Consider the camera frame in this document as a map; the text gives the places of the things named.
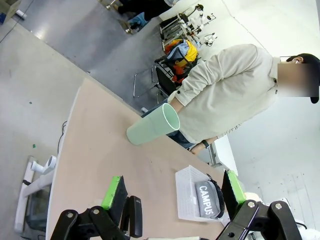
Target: green cup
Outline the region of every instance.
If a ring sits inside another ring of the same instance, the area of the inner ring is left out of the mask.
[[[170,104],[165,103],[129,127],[126,136],[133,145],[140,145],[179,128],[178,114]]]

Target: white plastic basket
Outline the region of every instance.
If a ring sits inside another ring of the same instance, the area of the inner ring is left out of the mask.
[[[176,197],[179,219],[196,222],[220,222],[221,219],[200,217],[195,183],[208,181],[209,177],[193,166],[175,173]]]

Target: ear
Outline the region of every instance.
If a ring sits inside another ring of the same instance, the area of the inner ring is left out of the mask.
[[[302,56],[297,56],[295,60],[298,61],[300,64],[304,62],[304,58]]]

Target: wristwatch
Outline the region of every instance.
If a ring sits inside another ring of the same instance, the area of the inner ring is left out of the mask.
[[[202,140],[201,142],[204,144],[206,149],[210,147],[210,144],[206,140]]]

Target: cap brim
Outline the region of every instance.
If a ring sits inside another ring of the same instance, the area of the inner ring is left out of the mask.
[[[310,99],[311,99],[311,102],[313,104],[316,104],[317,102],[319,102],[319,97],[318,96],[312,96],[312,97],[310,97]]]

